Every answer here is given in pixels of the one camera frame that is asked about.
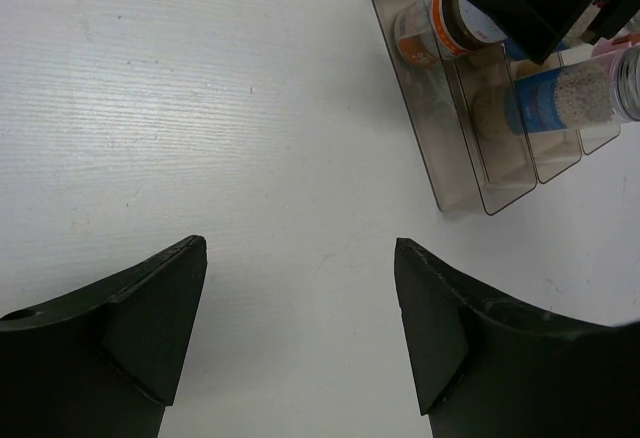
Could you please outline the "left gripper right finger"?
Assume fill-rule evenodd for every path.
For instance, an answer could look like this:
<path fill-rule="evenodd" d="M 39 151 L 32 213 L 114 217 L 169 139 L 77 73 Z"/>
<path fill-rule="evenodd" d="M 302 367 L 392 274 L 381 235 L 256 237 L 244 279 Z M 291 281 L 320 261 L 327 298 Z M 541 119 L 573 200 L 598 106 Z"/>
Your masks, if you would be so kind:
<path fill-rule="evenodd" d="M 635 437 L 639 326 L 530 305 L 408 238 L 394 277 L 420 412 L 436 437 Z"/>

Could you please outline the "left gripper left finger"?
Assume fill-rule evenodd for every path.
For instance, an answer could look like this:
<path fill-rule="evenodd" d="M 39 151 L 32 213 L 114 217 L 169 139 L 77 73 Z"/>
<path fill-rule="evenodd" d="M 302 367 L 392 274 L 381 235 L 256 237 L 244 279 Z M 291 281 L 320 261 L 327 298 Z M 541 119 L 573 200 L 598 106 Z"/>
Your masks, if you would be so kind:
<path fill-rule="evenodd" d="M 1 319 L 4 437 L 156 437 L 176 397 L 207 269 L 189 236 Z"/>

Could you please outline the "pink cap spice bottle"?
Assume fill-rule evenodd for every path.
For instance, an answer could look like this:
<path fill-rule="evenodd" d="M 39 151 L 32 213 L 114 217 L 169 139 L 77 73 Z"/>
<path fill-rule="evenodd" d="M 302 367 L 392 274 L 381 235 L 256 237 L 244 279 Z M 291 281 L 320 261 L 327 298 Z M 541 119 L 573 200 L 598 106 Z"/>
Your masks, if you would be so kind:
<path fill-rule="evenodd" d="M 601 39 L 593 47 L 591 56 L 597 57 L 607 53 L 626 50 L 634 47 L 640 43 L 640 34 L 631 33 L 627 35 L 621 35 L 612 39 Z"/>

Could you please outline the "red label spice jar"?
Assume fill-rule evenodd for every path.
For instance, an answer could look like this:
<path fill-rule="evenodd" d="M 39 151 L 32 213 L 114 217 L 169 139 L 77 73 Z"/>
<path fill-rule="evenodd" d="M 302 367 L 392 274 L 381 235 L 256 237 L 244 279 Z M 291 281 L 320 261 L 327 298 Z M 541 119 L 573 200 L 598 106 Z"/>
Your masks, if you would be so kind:
<path fill-rule="evenodd" d="M 397 14 L 393 36 L 401 58 L 423 69 L 507 39 L 494 21 L 468 0 L 416 0 Z"/>

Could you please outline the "silver lid pearl jar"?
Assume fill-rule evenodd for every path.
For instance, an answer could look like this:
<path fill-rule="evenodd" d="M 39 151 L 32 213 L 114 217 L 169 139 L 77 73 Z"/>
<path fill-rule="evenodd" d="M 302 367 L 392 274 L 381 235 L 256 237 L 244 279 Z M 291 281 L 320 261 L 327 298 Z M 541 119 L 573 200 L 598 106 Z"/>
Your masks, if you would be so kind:
<path fill-rule="evenodd" d="M 503 43 L 506 56 L 514 62 L 532 60 L 533 54 L 529 48 L 523 48 L 519 43 L 513 39 L 507 39 Z M 562 52 L 568 50 L 571 47 L 570 43 L 566 40 L 560 41 L 553 49 L 553 53 Z"/>
<path fill-rule="evenodd" d="M 639 47 L 479 91 L 471 117 L 488 140 L 639 121 Z"/>

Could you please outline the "clear acrylic organizer tray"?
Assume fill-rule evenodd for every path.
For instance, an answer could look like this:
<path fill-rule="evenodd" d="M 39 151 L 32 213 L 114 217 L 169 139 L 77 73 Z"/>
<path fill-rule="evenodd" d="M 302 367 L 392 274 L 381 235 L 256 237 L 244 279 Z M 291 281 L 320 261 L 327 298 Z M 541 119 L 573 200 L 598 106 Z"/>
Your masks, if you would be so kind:
<path fill-rule="evenodd" d="M 532 133 L 517 79 L 589 57 L 511 60 L 503 44 L 447 61 L 426 0 L 372 0 L 426 174 L 440 211 L 495 215 L 615 140 L 616 123 Z"/>

